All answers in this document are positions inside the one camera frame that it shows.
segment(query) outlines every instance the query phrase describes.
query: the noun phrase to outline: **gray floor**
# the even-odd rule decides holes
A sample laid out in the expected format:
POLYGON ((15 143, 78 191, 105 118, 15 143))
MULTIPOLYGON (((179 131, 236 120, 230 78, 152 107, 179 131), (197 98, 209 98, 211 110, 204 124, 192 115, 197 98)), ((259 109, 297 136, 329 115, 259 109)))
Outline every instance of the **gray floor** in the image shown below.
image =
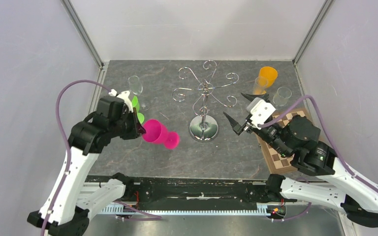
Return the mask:
MULTIPOLYGON (((286 217, 304 206, 287 206, 286 217)), ((112 215, 97 215, 86 236, 344 236, 338 213, 311 206, 297 220, 271 221, 263 216, 164 216, 161 221, 121 222, 112 215)))
MULTIPOLYGON (((199 143, 188 133, 189 122, 195 116, 192 105, 199 97, 199 92, 187 93, 186 100, 179 103, 172 99, 172 91, 177 87, 197 87, 198 83, 194 78, 179 79, 178 70, 188 66, 198 77, 207 76, 210 72, 202 68, 203 61, 110 61, 104 83, 117 91, 123 91, 128 89, 128 77, 139 76, 144 86, 139 99, 149 105, 149 110, 143 112, 146 120, 158 119, 169 130, 178 132, 181 143, 175 150, 167 150, 163 146, 149 144, 142 139, 131 141, 114 139, 103 150, 90 174, 112 175, 121 172, 129 176, 142 177, 267 179, 269 170, 256 137, 247 133, 235 135, 222 112, 226 111, 239 122, 243 122, 247 116, 245 108, 248 101, 240 95, 240 92, 251 92, 254 79, 263 66, 272 66, 279 73, 274 85, 267 90, 268 93, 273 95, 280 86, 289 87, 293 95, 288 105, 292 104, 301 96, 292 62, 217 61, 217 63, 217 73, 211 81, 214 86, 225 84, 227 82, 225 74, 229 72, 237 73, 240 80, 233 86, 214 90, 214 95, 223 102, 226 102, 227 95, 233 95, 237 97, 238 104, 233 108, 226 108, 211 99, 208 105, 211 109, 209 115, 218 121, 220 133, 210 143, 199 143)), ((299 172, 286 174, 287 177, 293 178, 300 175, 299 172)))

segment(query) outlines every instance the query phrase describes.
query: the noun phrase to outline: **silver metal stand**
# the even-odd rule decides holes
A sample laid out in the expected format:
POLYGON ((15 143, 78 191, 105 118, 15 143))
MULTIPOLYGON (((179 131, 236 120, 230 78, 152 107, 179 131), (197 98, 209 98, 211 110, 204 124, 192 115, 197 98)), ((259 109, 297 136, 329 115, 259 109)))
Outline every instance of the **silver metal stand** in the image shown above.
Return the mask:
POLYGON ((189 75, 191 74, 199 82, 199 85, 198 85, 198 88, 176 88, 173 90, 172 97, 175 101, 183 102, 185 100, 185 95, 183 94, 185 90, 198 90, 201 92, 201 96, 197 99, 197 101, 192 106, 192 110, 196 116, 190 121, 189 133, 190 133, 190 136, 196 141, 209 142, 217 137, 219 128, 218 128, 217 121, 212 116, 207 115, 209 111, 207 108, 208 98, 209 96, 212 96, 214 99, 216 99, 220 104, 222 104, 225 107, 235 106, 237 104, 236 97, 231 96, 231 95, 227 96, 228 102, 231 103, 227 105, 219 101, 213 95, 213 91, 214 89, 226 87, 226 86, 237 83, 239 80, 239 76, 236 73, 228 73, 225 77, 229 80, 232 80, 233 82, 215 87, 211 84, 211 80, 214 77, 215 72, 217 71, 217 63, 213 60, 207 60, 206 62, 203 63, 203 68, 205 70, 212 68, 213 71, 210 75, 208 75, 206 78, 203 78, 202 80, 198 79, 198 77, 189 67, 180 68, 179 73, 178 73, 180 79, 182 80, 187 79, 189 75), (202 99, 202 106, 199 109, 199 113, 198 113, 196 112, 195 106, 199 101, 201 101, 201 99, 202 99))

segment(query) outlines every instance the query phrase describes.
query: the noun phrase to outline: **marble table surface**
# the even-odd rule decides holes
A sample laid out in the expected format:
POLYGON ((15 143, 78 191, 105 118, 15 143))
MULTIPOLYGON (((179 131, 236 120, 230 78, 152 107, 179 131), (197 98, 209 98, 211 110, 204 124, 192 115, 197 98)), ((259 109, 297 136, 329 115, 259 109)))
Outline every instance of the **marble table surface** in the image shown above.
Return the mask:
MULTIPOLYGON (((247 116, 248 101, 241 92, 251 93, 254 79, 263 66, 272 66, 278 71, 275 83, 267 89, 273 96, 277 88, 284 86, 292 90, 292 97, 284 110, 301 96, 299 83, 291 61, 217 61, 218 67, 211 83, 214 86, 227 83, 225 75, 237 73, 240 77, 235 85, 214 90, 222 102, 233 95, 238 104, 233 108, 222 106, 210 99, 209 115, 219 124, 219 134, 209 143, 199 143, 189 135, 189 122, 195 117, 192 105, 200 96, 198 91, 186 93, 183 102, 172 99, 177 87, 196 88, 195 78, 181 80, 178 70, 188 66, 199 77, 210 71, 203 69, 204 61, 191 60, 114 60, 109 62, 104 84, 117 91, 129 89, 128 77, 137 75, 143 83, 139 100, 148 104, 142 112, 146 120, 157 119, 170 131, 179 133, 181 142, 174 150, 162 145, 153 145, 142 138, 124 141, 113 139, 93 165, 90 175, 112 175, 121 172, 128 176, 141 177, 191 177, 191 178, 241 178, 267 179, 269 170, 254 134, 237 136, 222 112, 227 112, 240 123, 247 116)), ((299 172, 285 174, 287 177, 302 176, 299 172)))

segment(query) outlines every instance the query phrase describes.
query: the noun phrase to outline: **clear wine glass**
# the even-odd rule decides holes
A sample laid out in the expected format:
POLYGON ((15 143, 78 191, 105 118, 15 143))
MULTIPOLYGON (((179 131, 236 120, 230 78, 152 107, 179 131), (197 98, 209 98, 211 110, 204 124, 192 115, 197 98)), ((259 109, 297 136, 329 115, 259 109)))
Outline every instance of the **clear wine glass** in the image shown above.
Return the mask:
MULTIPOLYGON (((136 96, 140 96, 143 92, 143 84, 141 83, 140 78, 136 75, 133 75, 128 78, 128 85, 131 92, 134 93, 134 95, 136 96)), ((141 99, 138 99, 138 101, 140 103, 140 110, 146 111, 148 109, 147 104, 141 101, 141 99)))

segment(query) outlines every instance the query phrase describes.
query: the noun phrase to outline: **chrome round base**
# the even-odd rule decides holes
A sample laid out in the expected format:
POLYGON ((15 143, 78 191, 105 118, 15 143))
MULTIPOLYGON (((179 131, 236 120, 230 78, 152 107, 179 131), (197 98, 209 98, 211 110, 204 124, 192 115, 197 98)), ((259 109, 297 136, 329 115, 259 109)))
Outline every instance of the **chrome round base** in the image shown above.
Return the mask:
POLYGON ((202 117, 195 117, 190 121, 189 133, 198 142, 210 142, 218 135, 218 123, 214 118, 206 115, 205 127, 202 127, 202 117))

